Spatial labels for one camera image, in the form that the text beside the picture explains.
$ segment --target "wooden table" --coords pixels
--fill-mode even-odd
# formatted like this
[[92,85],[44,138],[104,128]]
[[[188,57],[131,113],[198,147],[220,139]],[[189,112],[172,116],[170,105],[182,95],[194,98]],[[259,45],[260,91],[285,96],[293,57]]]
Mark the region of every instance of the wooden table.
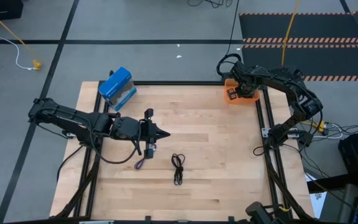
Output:
[[[98,82],[82,83],[78,110],[92,112],[97,86]],[[154,158],[145,161],[141,170],[134,170],[141,159],[137,154],[121,165],[101,161],[92,219],[144,220],[151,215],[152,220],[227,221],[228,216],[239,220],[248,218],[245,208],[252,202],[272,203],[264,157],[252,153],[262,145],[254,103],[227,105],[222,86],[137,86],[137,91],[121,114],[141,119],[147,108],[153,108],[153,122],[172,135],[158,141]],[[274,120],[282,123],[290,117],[287,99],[273,89],[269,95]],[[294,140],[286,144],[297,147]],[[68,140],[65,157],[76,148],[78,141]],[[107,159],[120,161],[132,150],[131,142],[104,139]],[[173,153],[186,156],[181,186],[173,184]],[[299,154],[285,146],[281,153],[288,189],[313,215]],[[63,167],[51,215],[60,212],[77,190],[84,154],[82,150]]]

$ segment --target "orange object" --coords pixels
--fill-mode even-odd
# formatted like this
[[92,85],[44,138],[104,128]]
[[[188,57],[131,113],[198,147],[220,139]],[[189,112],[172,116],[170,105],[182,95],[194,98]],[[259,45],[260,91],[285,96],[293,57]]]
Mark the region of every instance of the orange object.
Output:
[[244,97],[238,97],[235,89],[238,86],[238,82],[236,82],[232,78],[227,78],[224,81],[224,101],[226,103],[232,103],[237,105],[243,105],[246,103],[255,103],[257,100],[259,100],[259,91],[255,92],[254,97],[252,98],[244,98]]

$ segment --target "white cable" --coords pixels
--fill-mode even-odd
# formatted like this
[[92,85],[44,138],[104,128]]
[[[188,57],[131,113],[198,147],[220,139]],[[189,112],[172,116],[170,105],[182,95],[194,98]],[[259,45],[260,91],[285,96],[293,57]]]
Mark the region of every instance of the white cable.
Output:
[[17,50],[16,65],[17,65],[19,68],[27,69],[28,71],[35,70],[34,67],[33,67],[33,68],[27,68],[27,67],[23,67],[23,66],[19,65],[19,63],[18,63],[17,61],[18,61],[18,59],[19,59],[20,51],[19,51],[19,47],[18,47],[15,43],[13,43],[13,42],[11,42],[11,41],[9,41],[9,40],[3,38],[3,37],[0,37],[0,39],[1,39],[1,40],[5,40],[6,42],[8,42],[8,43],[10,43],[10,44],[12,44],[12,45],[14,45],[14,46],[16,47],[16,50]]
[[337,128],[338,130],[339,130],[339,132],[338,133],[341,133],[341,135],[340,136],[338,136],[338,137],[328,137],[328,136],[313,136],[314,138],[326,138],[326,139],[340,139],[340,138],[342,138],[343,137],[343,133],[342,133],[342,130],[341,130],[341,128],[338,126],[338,125],[336,125],[336,124],[331,124],[333,127],[335,127],[335,128]]

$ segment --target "blue container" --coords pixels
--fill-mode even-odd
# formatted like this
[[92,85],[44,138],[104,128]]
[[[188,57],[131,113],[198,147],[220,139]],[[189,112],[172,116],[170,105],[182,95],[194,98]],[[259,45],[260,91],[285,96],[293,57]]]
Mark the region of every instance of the blue container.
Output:
[[115,111],[122,106],[136,93],[131,73],[120,67],[100,87],[99,92]]

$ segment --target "floor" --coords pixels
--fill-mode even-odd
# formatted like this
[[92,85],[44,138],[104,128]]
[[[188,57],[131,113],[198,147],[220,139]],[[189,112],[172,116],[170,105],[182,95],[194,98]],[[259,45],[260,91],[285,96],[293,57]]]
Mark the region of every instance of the floor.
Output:
[[[6,21],[27,40],[59,40],[74,0],[29,0],[21,19]],[[347,0],[358,11],[358,0]],[[241,0],[239,12],[292,12],[296,0]],[[219,40],[228,39],[235,5],[213,9],[185,0],[79,0],[68,40]],[[299,12],[344,12],[339,1],[304,0]],[[0,36],[11,38],[0,26]],[[234,39],[241,39],[239,23]],[[22,149],[29,124],[27,112],[40,96],[58,41],[34,44],[44,62],[39,72],[18,68],[16,50],[0,44],[0,204]],[[47,96],[74,107],[80,83],[102,80],[120,66],[135,80],[219,80],[215,66],[227,44],[66,44],[62,49]],[[231,52],[239,45],[232,45]],[[32,57],[20,47],[19,63],[31,66]],[[324,105],[324,119],[341,125],[358,124],[358,82],[308,82]],[[308,148],[309,156],[329,175],[346,172],[337,151],[338,140]],[[47,218],[55,191],[55,176],[66,142],[36,129],[5,222]],[[338,202],[327,199],[322,218],[333,220]]]

